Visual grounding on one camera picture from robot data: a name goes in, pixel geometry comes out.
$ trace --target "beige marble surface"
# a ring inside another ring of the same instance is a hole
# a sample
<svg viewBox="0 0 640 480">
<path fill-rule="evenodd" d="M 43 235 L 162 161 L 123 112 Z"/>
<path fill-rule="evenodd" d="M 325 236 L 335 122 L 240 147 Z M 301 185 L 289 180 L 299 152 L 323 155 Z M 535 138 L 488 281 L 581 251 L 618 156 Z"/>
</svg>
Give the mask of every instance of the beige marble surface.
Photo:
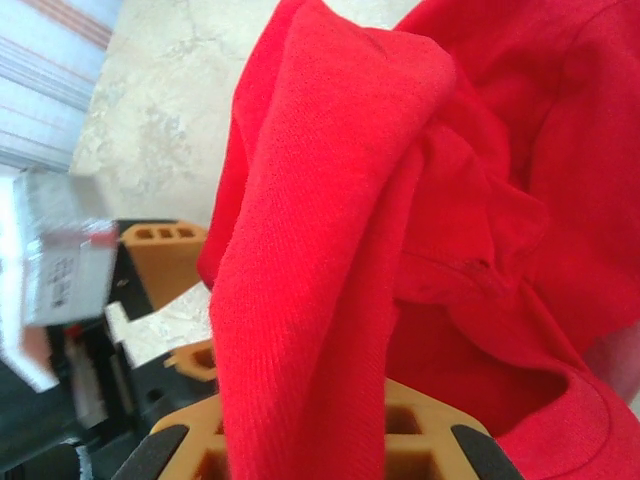
<svg viewBox="0 0 640 480">
<path fill-rule="evenodd" d="M 125 0 L 72 171 L 94 174 L 119 217 L 209 221 L 231 97 L 275 0 Z M 393 26 L 417 0 L 330 0 Z"/>
</svg>

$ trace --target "red cloth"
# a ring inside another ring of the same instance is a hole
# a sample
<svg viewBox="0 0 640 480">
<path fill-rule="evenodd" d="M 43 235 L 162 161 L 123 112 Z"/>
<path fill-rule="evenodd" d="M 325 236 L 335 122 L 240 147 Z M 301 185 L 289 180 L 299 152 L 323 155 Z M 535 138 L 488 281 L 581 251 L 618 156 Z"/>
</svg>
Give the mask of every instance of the red cloth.
<svg viewBox="0 0 640 480">
<path fill-rule="evenodd" d="M 637 1 L 428 0 L 396 31 L 280 3 L 199 261 L 232 478 L 375 479 L 383 379 L 528 479 L 640 478 L 585 366 L 640 319 Z"/>
</svg>

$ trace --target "black plastic piece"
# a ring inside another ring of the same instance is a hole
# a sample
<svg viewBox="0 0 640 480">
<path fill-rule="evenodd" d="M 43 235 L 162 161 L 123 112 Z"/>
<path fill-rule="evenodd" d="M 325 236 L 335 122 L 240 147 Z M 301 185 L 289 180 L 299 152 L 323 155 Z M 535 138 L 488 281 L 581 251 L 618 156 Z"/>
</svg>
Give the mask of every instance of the black plastic piece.
<svg viewBox="0 0 640 480">
<path fill-rule="evenodd" d="M 131 454 L 113 480 L 157 480 L 189 429 L 174 425 L 149 435 Z"/>
<path fill-rule="evenodd" d="M 480 480 L 524 480 L 493 438 L 467 425 L 451 431 Z"/>
<path fill-rule="evenodd" d="M 118 223 L 124 232 L 139 223 L 175 222 Z M 128 283 L 118 284 L 123 279 Z M 123 245 L 118 250 L 110 301 L 121 302 L 130 319 L 153 311 Z M 162 416 L 217 392 L 215 382 L 199 382 L 165 368 L 168 354 L 131 369 L 122 345 L 111 342 L 104 316 L 87 319 L 79 328 L 77 340 L 91 359 L 108 418 L 91 429 L 77 420 L 70 385 L 72 365 L 64 353 L 64 328 L 48 328 L 50 362 L 61 380 L 58 386 L 37 394 L 0 362 L 0 480 L 40 480 L 43 471 L 56 472 L 56 480 L 78 480 L 75 450 L 61 445 L 69 438 L 87 447 L 95 480 L 111 479 Z"/>
<path fill-rule="evenodd" d="M 109 303 L 114 302 L 120 302 L 129 321 L 153 312 L 153 306 L 136 272 L 133 259 L 122 243 L 118 245 L 118 256 L 109 294 Z"/>
<path fill-rule="evenodd" d="M 83 435 L 70 392 L 35 393 L 0 362 L 0 472 L 12 470 L 69 437 Z"/>
</svg>

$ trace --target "white plastic piece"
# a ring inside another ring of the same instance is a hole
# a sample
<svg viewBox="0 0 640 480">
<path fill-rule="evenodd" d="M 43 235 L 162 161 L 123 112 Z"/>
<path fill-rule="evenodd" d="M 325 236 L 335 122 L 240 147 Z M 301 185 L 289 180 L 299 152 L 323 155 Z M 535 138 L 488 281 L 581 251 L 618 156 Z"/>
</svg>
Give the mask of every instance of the white plastic piece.
<svg viewBox="0 0 640 480">
<path fill-rule="evenodd" d="M 27 170 L 12 190 L 26 272 L 23 323 L 102 315 L 119 233 L 95 178 Z"/>
<path fill-rule="evenodd" d="M 12 178 L 0 177 L 0 360 L 36 392 L 58 384 L 49 365 L 44 328 L 25 327 L 25 258 L 18 231 Z"/>
<path fill-rule="evenodd" d="M 119 302 L 105 314 L 113 342 L 122 342 L 133 368 L 182 345 L 211 338 L 211 292 L 202 282 L 194 285 L 160 310 L 129 321 Z"/>
</svg>

